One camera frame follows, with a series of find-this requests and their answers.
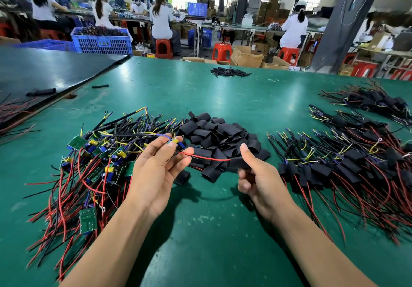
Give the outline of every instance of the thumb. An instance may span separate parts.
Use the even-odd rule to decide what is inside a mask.
[[[152,158],[155,160],[157,165],[166,165],[167,161],[173,157],[176,151],[177,144],[170,141],[168,144],[164,145],[163,149],[159,149]]]
[[[243,143],[240,145],[240,153],[242,154],[243,160],[253,169],[259,168],[261,166],[261,161],[257,159],[252,152],[249,150],[248,146]]]

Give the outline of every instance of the circuit board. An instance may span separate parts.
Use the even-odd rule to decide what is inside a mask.
[[[97,229],[97,217],[95,208],[80,210],[80,234]]]
[[[85,147],[86,143],[87,143],[87,140],[77,135],[69,142],[69,144],[67,144],[67,146],[75,150],[79,150],[80,148]]]
[[[133,168],[134,168],[135,162],[136,160],[127,163],[127,169],[126,169],[126,173],[124,174],[124,176],[131,177],[133,175]]]

